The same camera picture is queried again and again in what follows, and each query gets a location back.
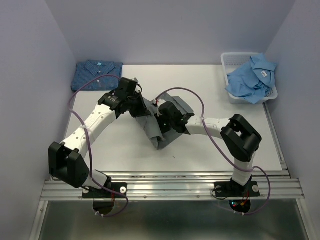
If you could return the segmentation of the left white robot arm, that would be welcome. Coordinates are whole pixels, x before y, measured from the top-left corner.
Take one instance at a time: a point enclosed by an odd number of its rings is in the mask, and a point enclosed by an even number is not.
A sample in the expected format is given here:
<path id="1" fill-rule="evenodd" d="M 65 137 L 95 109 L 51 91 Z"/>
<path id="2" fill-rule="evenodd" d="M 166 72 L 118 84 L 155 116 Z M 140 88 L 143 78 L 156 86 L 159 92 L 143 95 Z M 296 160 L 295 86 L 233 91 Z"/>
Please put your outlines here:
<path id="1" fill-rule="evenodd" d="M 83 120 L 74 110 L 71 113 L 81 125 L 62 142 L 53 142 L 48 148 L 48 167 L 51 176 L 74 188 L 94 189 L 100 197 L 109 194 L 124 198 L 112 189 L 111 177 L 93 169 L 92 144 L 103 131 L 129 112 L 133 117 L 150 114 L 142 97 L 138 80 L 122 77 L 118 87 L 105 93 L 91 114 Z"/>

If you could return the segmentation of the grey long sleeve shirt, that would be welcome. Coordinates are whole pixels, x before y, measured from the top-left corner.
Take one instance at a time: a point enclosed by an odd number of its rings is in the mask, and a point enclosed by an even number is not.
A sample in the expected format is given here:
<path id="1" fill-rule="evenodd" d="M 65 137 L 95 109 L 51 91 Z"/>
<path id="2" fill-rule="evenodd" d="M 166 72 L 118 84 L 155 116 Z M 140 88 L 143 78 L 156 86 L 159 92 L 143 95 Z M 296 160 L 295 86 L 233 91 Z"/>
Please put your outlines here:
<path id="1" fill-rule="evenodd" d="M 161 133 L 156 117 L 160 115 L 160 105 L 165 102 L 172 102 L 182 114 L 194 113 L 193 109 L 179 96 L 171 96 L 168 93 L 165 93 L 153 101 L 144 99 L 144 103 L 150 114 L 147 116 L 136 117 L 135 120 L 142 127 L 146 136 L 156 150 L 166 148 L 183 135 L 181 133 L 177 133 L 173 129 L 167 133 Z"/>

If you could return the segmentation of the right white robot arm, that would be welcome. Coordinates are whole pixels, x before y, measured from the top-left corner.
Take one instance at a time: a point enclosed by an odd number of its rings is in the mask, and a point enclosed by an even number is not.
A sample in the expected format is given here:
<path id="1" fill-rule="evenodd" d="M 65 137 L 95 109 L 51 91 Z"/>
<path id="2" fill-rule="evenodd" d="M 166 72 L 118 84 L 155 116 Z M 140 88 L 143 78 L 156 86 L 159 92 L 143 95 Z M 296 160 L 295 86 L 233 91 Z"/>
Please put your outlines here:
<path id="1" fill-rule="evenodd" d="M 217 181 L 211 194 L 219 199 L 259 197 L 257 182 L 252 180 L 253 159 L 262 141 L 261 135 L 239 114 L 231 118 L 205 118 L 183 113 L 172 102 L 157 100 L 156 119 L 162 133 L 174 130 L 184 135 L 204 135 L 221 139 L 234 158 L 230 181 Z"/>

